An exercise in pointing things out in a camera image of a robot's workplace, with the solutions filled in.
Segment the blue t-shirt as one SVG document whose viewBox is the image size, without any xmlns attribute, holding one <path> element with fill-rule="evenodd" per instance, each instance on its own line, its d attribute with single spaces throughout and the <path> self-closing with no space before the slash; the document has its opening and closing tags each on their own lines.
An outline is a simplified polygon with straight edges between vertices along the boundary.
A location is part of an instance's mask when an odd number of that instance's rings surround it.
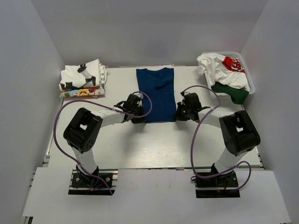
<svg viewBox="0 0 299 224">
<path fill-rule="evenodd" d="M 137 69 L 136 77 L 139 91 L 146 96 L 142 100 L 144 111 L 151 111 L 147 123 L 174 122 L 176 102 L 174 96 L 174 69 Z"/>
</svg>

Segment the white and green t-shirt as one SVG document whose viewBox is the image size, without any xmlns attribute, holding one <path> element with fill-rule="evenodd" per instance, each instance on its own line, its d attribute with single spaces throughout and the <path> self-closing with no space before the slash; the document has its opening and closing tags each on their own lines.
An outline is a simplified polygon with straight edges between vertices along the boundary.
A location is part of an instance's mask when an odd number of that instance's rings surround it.
<svg viewBox="0 0 299 224">
<path fill-rule="evenodd" d="M 206 53 L 197 57 L 199 74 L 215 93 L 225 93 L 232 102 L 242 105 L 250 92 L 246 71 L 240 58 L 218 53 Z"/>
</svg>

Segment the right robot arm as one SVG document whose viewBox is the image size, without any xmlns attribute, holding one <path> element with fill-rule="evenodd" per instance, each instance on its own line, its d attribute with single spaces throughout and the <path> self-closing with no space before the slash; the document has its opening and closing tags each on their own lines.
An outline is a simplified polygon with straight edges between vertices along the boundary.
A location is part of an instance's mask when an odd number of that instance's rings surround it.
<svg viewBox="0 0 299 224">
<path fill-rule="evenodd" d="M 181 92 L 182 101 L 178 103 L 175 119 L 178 121 L 194 121 L 197 123 L 191 141 L 190 159 L 194 175 L 200 179 L 220 179 L 233 173 L 241 164 L 249 163 L 242 158 L 261 143 L 261 137 L 251 118 L 245 110 L 234 113 L 218 111 L 220 105 L 211 108 L 203 107 L 196 93 Z M 219 128 L 225 148 L 219 159 L 211 166 L 210 175 L 202 176 L 195 170 L 193 151 L 199 128 L 207 124 Z"/>
</svg>

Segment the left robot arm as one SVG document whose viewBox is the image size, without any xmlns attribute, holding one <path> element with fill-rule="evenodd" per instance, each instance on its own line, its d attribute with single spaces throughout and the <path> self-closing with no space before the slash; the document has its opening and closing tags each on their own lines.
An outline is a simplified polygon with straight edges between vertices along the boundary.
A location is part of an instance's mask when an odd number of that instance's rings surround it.
<svg viewBox="0 0 299 224">
<path fill-rule="evenodd" d="M 99 168 L 93 157 L 94 146 L 100 129 L 106 126 L 121 124 L 128 121 L 142 122 L 143 115 L 142 95 L 130 94 L 126 101 L 115 105 L 120 111 L 100 110 L 92 112 L 86 108 L 80 108 L 64 131 L 63 137 L 75 153 L 79 162 L 76 170 L 88 185 L 93 186 L 97 182 Z"/>
</svg>

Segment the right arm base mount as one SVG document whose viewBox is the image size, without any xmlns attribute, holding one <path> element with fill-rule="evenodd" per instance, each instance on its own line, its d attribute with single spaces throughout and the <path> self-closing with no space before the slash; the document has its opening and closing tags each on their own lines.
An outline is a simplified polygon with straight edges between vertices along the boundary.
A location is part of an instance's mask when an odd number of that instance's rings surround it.
<svg viewBox="0 0 299 224">
<path fill-rule="evenodd" d="M 196 198 L 239 198 L 239 184 L 235 172 L 214 178 L 202 179 L 192 176 Z"/>
</svg>

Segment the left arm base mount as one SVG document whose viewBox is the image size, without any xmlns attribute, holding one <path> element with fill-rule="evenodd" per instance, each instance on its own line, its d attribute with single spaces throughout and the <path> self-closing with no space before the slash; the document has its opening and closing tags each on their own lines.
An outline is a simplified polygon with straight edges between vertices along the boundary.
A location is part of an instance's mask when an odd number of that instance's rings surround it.
<svg viewBox="0 0 299 224">
<path fill-rule="evenodd" d="M 117 185 L 118 170 L 100 170 L 99 176 L 109 186 L 113 194 Z M 87 180 L 78 171 L 73 170 L 68 194 L 84 196 L 111 196 L 112 194 L 105 183 L 99 179 L 93 179 L 93 182 L 88 184 Z"/>
</svg>

